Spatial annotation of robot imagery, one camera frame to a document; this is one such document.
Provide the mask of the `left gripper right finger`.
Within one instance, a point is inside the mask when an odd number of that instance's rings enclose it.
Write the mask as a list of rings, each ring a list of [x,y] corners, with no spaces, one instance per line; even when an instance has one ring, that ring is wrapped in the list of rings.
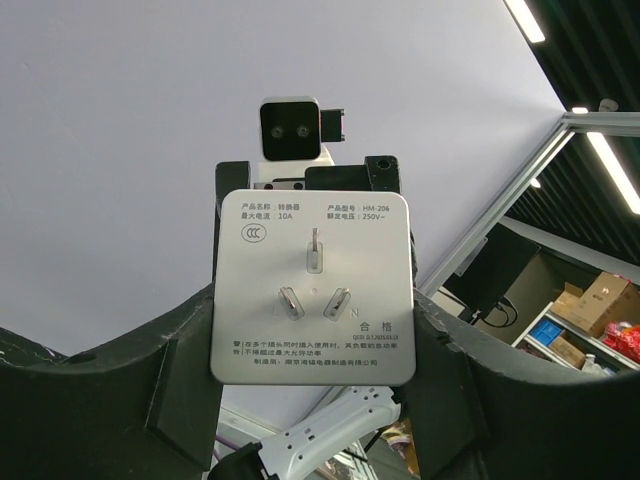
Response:
[[[542,360],[414,298],[403,390],[421,478],[638,478],[638,373]]]

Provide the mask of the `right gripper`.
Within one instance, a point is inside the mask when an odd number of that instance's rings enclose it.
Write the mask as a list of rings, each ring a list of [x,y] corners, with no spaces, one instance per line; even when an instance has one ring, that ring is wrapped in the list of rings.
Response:
[[[220,162],[215,168],[215,199],[229,193],[249,189],[249,161]],[[366,156],[363,164],[332,165],[329,160],[263,161],[257,164],[255,184],[271,184],[273,189],[285,186],[296,190],[372,191],[400,193],[400,169],[391,155]]]

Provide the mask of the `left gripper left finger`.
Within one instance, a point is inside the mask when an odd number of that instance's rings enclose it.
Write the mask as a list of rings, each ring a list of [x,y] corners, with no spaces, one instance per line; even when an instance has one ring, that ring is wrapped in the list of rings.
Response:
[[[68,357],[3,330],[2,477],[201,478],[222,394],[209,367],[213,293]]]

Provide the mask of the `white cube adapter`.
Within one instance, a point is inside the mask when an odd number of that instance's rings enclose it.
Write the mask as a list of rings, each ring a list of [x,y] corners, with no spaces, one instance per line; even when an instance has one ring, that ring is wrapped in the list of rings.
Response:
[[[396,193],[237,190],[220,211],[210,368],[226,385],[399,386],[416,369]]]

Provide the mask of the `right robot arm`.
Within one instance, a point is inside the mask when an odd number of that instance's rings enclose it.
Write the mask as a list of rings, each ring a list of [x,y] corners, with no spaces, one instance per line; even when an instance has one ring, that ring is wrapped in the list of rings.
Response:
[[[219,251],[222,202],[235,190],[401,191],[398,160],[389,155],[367,156],[362,165],[335,166],[325,154],[316,161],[280,166],[280,171],[273,171],[270,164],[261,164],[256,180],[251,179],[246,161],[223,162],[216,167],[215,252]],[[218,457],[208,477],[304,479],[337,454],[356,457],[348,449],[350,445],[370,432],[379,438],[405,411],[406,399],[400,387],[352,387],[283,432]]]

